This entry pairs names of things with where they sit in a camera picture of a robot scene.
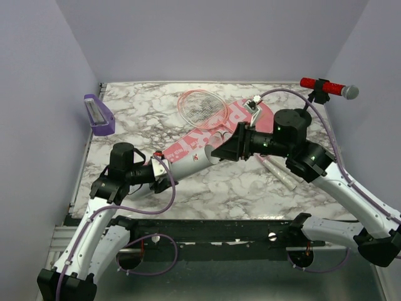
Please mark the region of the black base frame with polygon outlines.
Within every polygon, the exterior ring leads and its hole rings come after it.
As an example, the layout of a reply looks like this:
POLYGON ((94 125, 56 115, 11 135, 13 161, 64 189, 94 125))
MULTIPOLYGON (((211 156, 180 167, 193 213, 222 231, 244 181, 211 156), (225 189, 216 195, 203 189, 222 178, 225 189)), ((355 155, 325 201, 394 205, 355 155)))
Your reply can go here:
POLYGON ((321 247, 324 241, 304 240, 292 235, 293 221, 280 220, 191 220, 112 218, 106 227, 94 260, 105 258, 114 241, 128 230, 130 238, 113 257, 123 268, 134 269, 141 262, 177 261, 285 261, 288 253, 311 265, 307 247, 321 247))

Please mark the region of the aluminium rail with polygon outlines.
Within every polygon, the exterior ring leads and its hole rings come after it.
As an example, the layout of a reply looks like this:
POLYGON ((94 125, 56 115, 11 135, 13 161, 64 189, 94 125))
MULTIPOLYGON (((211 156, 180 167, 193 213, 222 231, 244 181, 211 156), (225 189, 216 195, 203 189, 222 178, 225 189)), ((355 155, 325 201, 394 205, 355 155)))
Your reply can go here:
POLYGON ((77 226, 56 226, 49 250, 52 252, 64 252, 77 228, 77 226))

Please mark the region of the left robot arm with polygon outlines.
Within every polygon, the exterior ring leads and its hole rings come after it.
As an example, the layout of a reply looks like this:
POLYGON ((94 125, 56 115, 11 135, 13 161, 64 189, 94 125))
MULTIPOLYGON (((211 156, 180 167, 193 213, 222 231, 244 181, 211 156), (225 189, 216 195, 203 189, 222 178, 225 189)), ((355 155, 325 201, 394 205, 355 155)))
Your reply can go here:
POLYGON ((100 241, 116 211, 125 209, 122 201, 130 188, 142 184, 158 186, 163 175, 175 187, 169 161, 161 151, 155 152, 150 162, 135 162, 135 154, 145 157, 130 143, 113 146, 108 165, 91 185, 90 199, 75 234, 53 267, 42 269, 37 277, 43 300, 94 300, 98 279, 110 260, 123 246, 131 248, 138 243, 138 231, 124 226, 105 258, 93 259, 96 250, 104 247, 100 241))

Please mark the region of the red microphone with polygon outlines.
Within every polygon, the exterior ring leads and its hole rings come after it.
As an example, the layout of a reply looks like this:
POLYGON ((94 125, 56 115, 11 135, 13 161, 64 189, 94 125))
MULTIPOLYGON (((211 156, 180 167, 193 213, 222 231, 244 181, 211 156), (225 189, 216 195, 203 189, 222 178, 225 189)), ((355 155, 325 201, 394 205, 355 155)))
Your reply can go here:
POLYGON ((359 89, 354 85, 346 86, 338 83, 333 83, 324 79, 315 80, 312 78, 304 77, 300 80, 299 84, 303 88, 309 88, 327 94, 342 96, 347 100, 356 99, 359 95, 359 89))

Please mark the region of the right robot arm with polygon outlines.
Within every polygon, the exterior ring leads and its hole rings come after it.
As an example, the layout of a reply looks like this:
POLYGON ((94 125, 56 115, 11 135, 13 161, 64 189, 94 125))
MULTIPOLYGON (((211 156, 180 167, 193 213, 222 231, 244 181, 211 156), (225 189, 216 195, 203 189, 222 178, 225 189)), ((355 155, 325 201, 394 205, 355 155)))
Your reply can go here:
POLYGON ((288 230, 292 244, 301 246, 307 241, 325 241, 357 250, 370 263, 387 267, 400 253, 400 212, 390 210, 386 216, 381 209, 387 205, 378 201, 375 208, 366 200, 372 193, 357 182, 347 180, 340 172, 334 155, 324 147, 308 141, 309 123, 299 110, 282 109, 275 113, 273 132, 258 132, 247 122, 239 122, 234 133, 211 152, 220 160, 248 160, 254 154, 286 158, 286 167, 296 176, 324 190, 356 221, 346 223, 316 218, 301 213, 288 230))

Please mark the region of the white shuttlecock tube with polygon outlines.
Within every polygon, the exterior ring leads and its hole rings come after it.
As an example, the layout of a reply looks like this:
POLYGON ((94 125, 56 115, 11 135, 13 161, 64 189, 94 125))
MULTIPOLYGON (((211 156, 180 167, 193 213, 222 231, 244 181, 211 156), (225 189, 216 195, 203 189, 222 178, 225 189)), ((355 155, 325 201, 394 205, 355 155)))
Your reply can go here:
MULTIPOLYGON (((195 150, 186 155, 184 158, 177 162, 171 162, 171 171, 175 179, 175 185, 179 181, 207 169, 215 164, 211 163, 211 152, 214 150, 213 146, 206 145, 205 147, 195 150)), ((150 194, 128 194, 131 199, 144 198, 150 194)))

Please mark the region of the pink racket bag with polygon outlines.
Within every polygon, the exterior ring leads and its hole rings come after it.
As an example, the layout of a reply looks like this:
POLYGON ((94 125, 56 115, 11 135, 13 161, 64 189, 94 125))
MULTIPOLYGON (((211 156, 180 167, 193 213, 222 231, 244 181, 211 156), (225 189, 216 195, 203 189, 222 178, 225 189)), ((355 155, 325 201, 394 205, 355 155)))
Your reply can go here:
POLYGON ((225 125, 212 130, 192 129, 188 134, 181 137, 162 152, 170 162, 177 162, 186 155, 197 149, 203 148, 210 144, 217 147, 223 143, 221 132, 234 132, 238 122, 250 122, 251 114, 243 107, 244 100, 237 100, 231 103, 229 108, 229 116, 225 125))

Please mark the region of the white shuttlecock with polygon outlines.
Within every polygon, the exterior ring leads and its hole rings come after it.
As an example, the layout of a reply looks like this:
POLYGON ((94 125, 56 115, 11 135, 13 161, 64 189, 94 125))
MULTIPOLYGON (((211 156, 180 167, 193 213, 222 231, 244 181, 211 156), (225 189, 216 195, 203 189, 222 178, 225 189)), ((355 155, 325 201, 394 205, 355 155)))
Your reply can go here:
POLYGON ((218 164, 219 161, 220 161, 220 158, 211 156, 211 163, 212 164, 218 164))
POLYGON ((221 139, 223 141, 226 141, 232 136, 232 132, 225 131, 225 132, 221 132, 220 135, 221 135, 221 139))

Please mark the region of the purple wedge device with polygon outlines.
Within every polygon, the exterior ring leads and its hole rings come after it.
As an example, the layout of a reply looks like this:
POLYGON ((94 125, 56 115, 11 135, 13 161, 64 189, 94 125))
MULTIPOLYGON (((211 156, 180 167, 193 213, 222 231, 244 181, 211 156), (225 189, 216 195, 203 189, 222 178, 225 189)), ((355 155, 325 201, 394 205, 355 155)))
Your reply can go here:
POLYGON ((114 114, 96 95, 86 94, 84 104, 94 136, 104 137, 115 133, 114 114))

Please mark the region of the pink badminton racket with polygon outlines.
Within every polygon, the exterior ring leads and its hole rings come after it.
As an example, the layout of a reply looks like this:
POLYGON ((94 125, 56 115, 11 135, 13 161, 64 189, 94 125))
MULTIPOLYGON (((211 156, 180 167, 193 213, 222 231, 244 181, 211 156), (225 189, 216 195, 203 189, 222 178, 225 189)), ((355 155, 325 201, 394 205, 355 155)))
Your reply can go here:
POLYGON ((189 90, 177 101, 180 116, 192 129, 177 143, 187 154, 207 145, 217 148, 234 133, 237 123, 255 125, 262 110, 255 100, 238 100, 228 104, 223 98, 207 90, 189 90))

